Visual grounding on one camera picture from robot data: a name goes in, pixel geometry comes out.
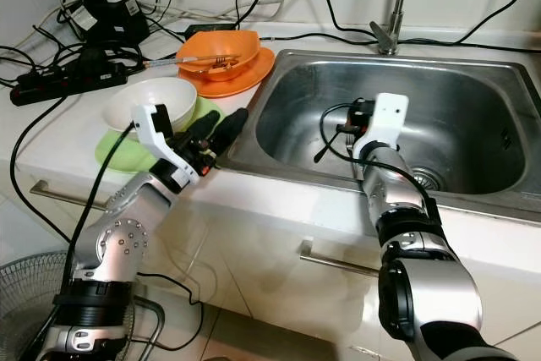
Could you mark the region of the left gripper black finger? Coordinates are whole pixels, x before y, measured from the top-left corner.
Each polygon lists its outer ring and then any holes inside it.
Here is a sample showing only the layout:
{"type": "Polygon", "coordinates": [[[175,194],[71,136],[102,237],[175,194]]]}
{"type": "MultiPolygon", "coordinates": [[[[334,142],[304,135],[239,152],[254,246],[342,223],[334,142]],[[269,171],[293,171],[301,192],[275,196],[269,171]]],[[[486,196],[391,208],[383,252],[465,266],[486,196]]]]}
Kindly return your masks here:
{"type": "Polygon", "coordinates": [[[221,114],[217,111],[210,111],[202,117],[194,120],[184,133],[184,147],[187,150],[208,149],[208,139],[213,133],[221,114]]]}
{"type": "Polygon", "coordinates": [[[228,114],[224,120],[214,129],[214,153],[217,156],[227,152],[233,142],[241,134],[243,126],[249,118],[249,110],[247,107],[240,107],[235,112],[228,114]]]}

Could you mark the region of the metal spoon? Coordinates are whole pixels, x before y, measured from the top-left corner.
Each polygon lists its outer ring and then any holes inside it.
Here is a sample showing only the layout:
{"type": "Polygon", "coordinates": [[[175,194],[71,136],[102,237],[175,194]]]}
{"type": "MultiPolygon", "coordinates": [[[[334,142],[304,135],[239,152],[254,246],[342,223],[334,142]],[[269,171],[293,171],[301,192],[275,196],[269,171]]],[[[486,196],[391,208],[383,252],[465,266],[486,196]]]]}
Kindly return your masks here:
{"type": "Polygon", "coordinates": [[[313,162],[320,163],[328,155],[339,157],[343,161],[352,159],[352,144],[354,144],[354,134],[351,126],[337,124],[335,133],[325,139],[324,147],[314,155],[313,162]]]}

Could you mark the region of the white bowl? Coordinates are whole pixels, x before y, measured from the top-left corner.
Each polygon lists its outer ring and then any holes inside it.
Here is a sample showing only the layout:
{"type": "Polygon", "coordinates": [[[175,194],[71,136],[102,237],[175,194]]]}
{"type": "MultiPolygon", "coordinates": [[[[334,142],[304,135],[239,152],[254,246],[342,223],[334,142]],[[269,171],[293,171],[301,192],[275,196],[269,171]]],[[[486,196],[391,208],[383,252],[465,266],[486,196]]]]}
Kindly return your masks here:
{"type": "Polygon", "coordinates": [[[198,99],[196,87],[189,80],[163,76],[125,86],[112,96],[103,110],[108,128],[122,133],[132,120],[132,109],[142,105],[165,105],[174,132],[190,123],[198,99]]]}

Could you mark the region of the light green plate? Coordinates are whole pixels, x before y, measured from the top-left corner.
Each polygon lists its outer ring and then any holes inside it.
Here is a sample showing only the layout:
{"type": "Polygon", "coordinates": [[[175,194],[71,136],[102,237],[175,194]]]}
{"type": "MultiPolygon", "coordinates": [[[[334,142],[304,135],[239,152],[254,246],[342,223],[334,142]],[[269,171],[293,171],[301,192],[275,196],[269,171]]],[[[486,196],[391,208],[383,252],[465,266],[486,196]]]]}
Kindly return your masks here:
{"type": "MultiPolygon", "coordinates": [[[[221,112],[221,108],[215,102],[209,101],[204,97],[197,99],[194,104],[194,110],[187,120],[181,120],[173,123],[175,133],[185,132],[189,126],[198,118],[204,117],[210,112],[219,113],[219,123],[224,120],[225,114],[221,112]]],[[[98,141],[98,145],[94,149],[94,159],[98,164],[105,161],[108,153],[112,151],[113,145],[119,140],[122,130],[109,129],[107,133],[98,141]]],[[[113,152],[112,159],[108,162],[107,167],[117,172],[126,172],[127,174],[135,174],[136,172],[147,171],[157,161],[157,157],[153,156],[150,151],[143,147],[138,141],[138,130],[132,129],[127,137],[121,141],[121,144],[116,152],[113,152]]]]}

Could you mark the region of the white kitchen base cabinet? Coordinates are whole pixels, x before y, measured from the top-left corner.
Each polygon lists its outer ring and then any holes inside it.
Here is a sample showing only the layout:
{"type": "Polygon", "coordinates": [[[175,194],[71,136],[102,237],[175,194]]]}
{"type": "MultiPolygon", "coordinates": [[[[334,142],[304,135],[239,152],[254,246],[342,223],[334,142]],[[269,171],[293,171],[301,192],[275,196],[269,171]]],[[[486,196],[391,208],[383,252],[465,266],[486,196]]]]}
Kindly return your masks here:
{"type": "Polygon", "coordinates": [[[340,243],[270,216],[179,203],[150,239],[140,283],[322,339],[337,361],[413,361],[381,325],[376,279],[300,260],[303,240],[320,255],[379,267],[374,238],[340,243]]]}

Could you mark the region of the orange plastic plate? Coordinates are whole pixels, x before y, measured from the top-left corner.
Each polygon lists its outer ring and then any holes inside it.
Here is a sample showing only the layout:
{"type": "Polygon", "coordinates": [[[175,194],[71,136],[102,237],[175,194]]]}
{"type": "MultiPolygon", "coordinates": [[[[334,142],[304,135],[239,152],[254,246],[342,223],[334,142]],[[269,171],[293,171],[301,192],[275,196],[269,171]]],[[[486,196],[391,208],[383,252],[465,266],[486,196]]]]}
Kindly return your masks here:
{"type": "Polygon", "coordinates": [[[244,91],[259,85],[263,79],[273,70],[275,63],[275,52],[270,48],[260,48],[256,55],[254,66],[247,68],[243,74],[236,76],[230,80],[204,80],[198,79],[197,76],[186,74],[184,71],[178,71],[178,77],[189,80],[196,87],[197,93],[201,97],[214,99],[235,96],[244,91]]]}

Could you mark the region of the small metal fork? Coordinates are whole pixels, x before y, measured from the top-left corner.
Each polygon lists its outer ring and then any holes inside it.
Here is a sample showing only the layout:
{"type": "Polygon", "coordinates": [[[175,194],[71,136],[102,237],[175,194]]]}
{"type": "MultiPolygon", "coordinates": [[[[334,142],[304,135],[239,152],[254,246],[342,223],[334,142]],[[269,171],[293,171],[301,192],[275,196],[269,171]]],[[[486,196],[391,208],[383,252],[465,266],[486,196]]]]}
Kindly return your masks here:
{"type": "Polygon", "coordinates": [[[202,59],[205,61],[205,71],[213,70],[213,68],[230,68],[233,64],[238,63],[239,56],[237,55],[216,55],[202,59]]]}

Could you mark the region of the decorated chopstick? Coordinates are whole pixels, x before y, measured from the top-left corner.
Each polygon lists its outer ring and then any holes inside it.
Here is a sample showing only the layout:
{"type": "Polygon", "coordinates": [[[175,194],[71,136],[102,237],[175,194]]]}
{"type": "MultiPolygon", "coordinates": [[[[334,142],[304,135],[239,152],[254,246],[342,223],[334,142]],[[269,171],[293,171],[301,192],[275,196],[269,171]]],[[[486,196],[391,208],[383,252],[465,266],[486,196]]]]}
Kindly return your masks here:
{"type": "Polygon", "coordinates": [[[205,61],[202,61],[202,59],[204,59],[205,57],[209,57],[209,56],[147,60],[147,61],[143,61],[142,64],[144,67],[147,67],[147,68],[167,66],[168,64],[185,64],[185,63],[196,63],[196,64],[202,64],[202,66],[205,66],[206,65],[205,61]]]}

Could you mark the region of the orange plastic bowl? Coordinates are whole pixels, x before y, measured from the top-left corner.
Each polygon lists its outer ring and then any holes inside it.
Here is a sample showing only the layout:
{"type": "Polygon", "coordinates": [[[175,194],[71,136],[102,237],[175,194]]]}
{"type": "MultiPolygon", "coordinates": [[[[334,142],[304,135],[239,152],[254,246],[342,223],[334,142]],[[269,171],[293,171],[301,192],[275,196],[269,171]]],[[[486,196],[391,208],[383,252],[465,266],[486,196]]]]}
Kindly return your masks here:
{"type": "Polygon", "coordinates": [[[238,63],[230,68],[213,68],[196,63],[178,64],[179,71],[204,80],[230,80],[250,68],[260,51],[259,34],[255,31],[201,31],[194,33],[178,49],[177,57],[202,57],[212,55],[239,55],[238,63]]]}

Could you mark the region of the metal sink drain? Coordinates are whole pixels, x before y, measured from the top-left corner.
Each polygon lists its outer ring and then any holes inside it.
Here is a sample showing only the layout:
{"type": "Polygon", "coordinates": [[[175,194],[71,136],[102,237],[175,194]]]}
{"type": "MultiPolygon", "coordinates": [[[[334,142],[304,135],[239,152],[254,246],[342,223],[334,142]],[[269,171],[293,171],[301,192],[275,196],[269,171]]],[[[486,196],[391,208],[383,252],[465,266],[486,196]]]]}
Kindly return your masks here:
{"type": "Polygon", "coordinates": [[[428,191],[445,192],[450,186],[448,180],[443,175],[434,172],[433,169],[414,167],[411,168],[411,175],[428,191]]]}

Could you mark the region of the stainless steel sink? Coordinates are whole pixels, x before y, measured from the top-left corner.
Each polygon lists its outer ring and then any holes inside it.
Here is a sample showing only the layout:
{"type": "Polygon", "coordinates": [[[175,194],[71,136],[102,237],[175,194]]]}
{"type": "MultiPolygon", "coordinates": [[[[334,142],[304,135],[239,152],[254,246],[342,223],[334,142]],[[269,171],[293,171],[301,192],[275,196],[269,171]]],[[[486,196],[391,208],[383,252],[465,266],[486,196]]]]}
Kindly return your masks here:
{"type": "Polygon", "coordinates": [[[313,157],[344,121],[335,105],[379,93],[409,98],[398,144],[448,180],[429,191],[441,209],[541,223],[541,95],[519,63],[285,49],[221,166],[358,194],[347,161],[313,157]]]}

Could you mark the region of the chrome faucet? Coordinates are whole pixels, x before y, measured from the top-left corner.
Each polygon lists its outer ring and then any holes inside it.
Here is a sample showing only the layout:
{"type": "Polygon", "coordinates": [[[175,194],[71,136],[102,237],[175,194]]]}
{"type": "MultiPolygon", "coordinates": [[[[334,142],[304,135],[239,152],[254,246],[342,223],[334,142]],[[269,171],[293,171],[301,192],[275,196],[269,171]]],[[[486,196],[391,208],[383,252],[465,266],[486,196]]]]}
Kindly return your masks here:
{"type": "Polygon", "coordinates": [[[385,24],[380,25],[376,21],[369,22],[369,28],[376,40],[376,51],[381,55],[397,55],[398,53],[404,2],[405,0],[391,1],[391,12],[385,24]]]}

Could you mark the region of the large black power adapter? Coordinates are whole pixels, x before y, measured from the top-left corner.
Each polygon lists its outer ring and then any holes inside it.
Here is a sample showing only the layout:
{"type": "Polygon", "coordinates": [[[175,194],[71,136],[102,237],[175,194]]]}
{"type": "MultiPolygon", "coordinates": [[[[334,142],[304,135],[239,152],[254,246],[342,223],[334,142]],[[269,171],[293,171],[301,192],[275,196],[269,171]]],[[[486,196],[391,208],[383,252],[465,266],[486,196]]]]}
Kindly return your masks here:
{"type": "Polygon", "coordinates": [[[81,0],[71,19],[89,43],[122,41],[138,46],[150,36],[146,14],[136,0],[81,0]]]}

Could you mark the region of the black power strip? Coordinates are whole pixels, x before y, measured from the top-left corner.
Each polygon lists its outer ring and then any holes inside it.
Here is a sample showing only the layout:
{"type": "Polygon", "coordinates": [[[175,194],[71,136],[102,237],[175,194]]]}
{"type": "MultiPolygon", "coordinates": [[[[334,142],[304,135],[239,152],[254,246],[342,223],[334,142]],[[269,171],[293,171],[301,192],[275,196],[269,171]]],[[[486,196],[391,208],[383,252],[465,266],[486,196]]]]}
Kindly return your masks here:
{"type": "Polygon", "coordinates": [[[16,79],[16,84],[10,91],[10,101],[15,106],[26,106],[127,82],[127,70],[122,63],[103,63],[93,68],[55,68],[44,72],[30,72],[16,79]]]}

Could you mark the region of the grey floor fan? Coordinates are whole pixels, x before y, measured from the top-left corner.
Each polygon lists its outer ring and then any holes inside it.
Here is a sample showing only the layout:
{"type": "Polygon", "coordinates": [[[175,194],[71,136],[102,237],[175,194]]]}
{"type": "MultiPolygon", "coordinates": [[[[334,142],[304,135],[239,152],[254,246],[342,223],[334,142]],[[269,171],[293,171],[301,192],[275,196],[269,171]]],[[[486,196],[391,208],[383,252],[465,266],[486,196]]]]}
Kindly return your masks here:
{"type": "Polygon", "coordinates": [[[124,361],[133,330],[133,284],[62,284],[61,250],[1,268],[1,361],[124,361]]]}

